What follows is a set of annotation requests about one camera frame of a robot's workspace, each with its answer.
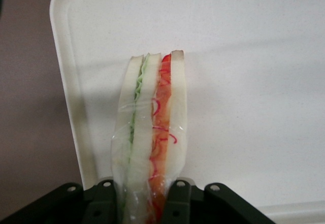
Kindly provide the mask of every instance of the wrapped sandwich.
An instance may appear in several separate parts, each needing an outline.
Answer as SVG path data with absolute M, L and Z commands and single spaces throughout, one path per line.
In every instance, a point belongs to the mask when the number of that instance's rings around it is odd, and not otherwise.
M 132 57 L 112 139 L 121 223 L 159 223 L 185 163 L 186 124 L 183 51 Z

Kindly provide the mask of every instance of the black holder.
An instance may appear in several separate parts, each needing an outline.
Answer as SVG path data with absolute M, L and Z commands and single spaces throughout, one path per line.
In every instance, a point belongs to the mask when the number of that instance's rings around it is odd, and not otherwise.
M 10 223 L 117 224 L 114 182 L 104 180 L 86 191 L 76 183 L 64 184 L 0 221 Z M 274 224 L 224 184 L 200 190 L 184 180 L 171 186 L 160 222 L 176 223 Z

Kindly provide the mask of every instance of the screw hole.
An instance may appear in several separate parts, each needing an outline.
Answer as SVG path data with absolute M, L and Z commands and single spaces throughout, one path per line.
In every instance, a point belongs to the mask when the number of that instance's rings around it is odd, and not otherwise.
M 69 187 L 67 189 L 68 192 L 73 192 L 74 190 L 76 190 L 77 188 L 75 186 Z
M 210 189 L 212 190 L 212 191 L 219 191 L 220 190 L 220 187 L 218 186 L 218 185 L 211 185 L 210 186 Z
M 174 217 L 177 217 L 177 216 L 179 216 L 179 214 L 180 214 L 180 213 L 179 213 L 179 211 L 178 211 L 178 210 L 174 210 L 174 211 L 173 211 L 173 216 L 174 216 Z
M 93 216 L 99 216 L 99 215 L 101 215 L 101 211 L 100 210 L 96 210 L 92 215 Z
M 176 185 L 177 185 L 178 187 L 184 187 L 184 186 L 185 186 L 185 182 L 183 182 L 183 181 L 178 181 L 178 182 L 176 183 Z
M 104 186 L 104 187 L 109 187 L 110 185 L 111 185 L 110 182 L 104 182 L 104 183 L 103 183 L 103 186 Z

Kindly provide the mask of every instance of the red pepper strip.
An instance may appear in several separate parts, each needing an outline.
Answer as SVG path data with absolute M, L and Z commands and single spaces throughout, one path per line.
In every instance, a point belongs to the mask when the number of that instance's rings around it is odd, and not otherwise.
M 174 139 L 174 144 L 176 144 L 177 143 L 177 138 L 172 134 L 169 134 L 169 136 L 171 136 Z
M 160 109 L 152 115 L 153 138 L 150 161 L 152 163 L 152 172 L 149 178 L 151 188 L 151 203 L 148 203 L 148 209 L 154 212 L 154 216 L 149 216 L 147 224 L 160 222 L 162 210 L 164 208 L 165 197 L 165 164 L 167 156 L 167 146 L 169 137 L 169 118 L 170 107 L 169 98 L 171 97 L 171 58 L 166 55 L 161 62 L 159 70 L 160 80 L 156 90 L 156 102 L 159 102 Z
M 155 101 L 157 103 L 157 109 L 156 111 L 153 113 L 153 116 L 155 116 L 159 111 L 160 111 L 160 102 L 159 100 L 152 98 L 153 101 Z

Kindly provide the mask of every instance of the white tray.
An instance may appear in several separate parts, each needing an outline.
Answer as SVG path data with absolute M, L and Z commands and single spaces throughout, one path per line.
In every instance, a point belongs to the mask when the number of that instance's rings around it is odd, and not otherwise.
M 85 188 L 111 176 L 132 55 L 183 49 L 182 176 L 222 182 L 278 223 L 325 223 L 325 0 L 52 0 Z

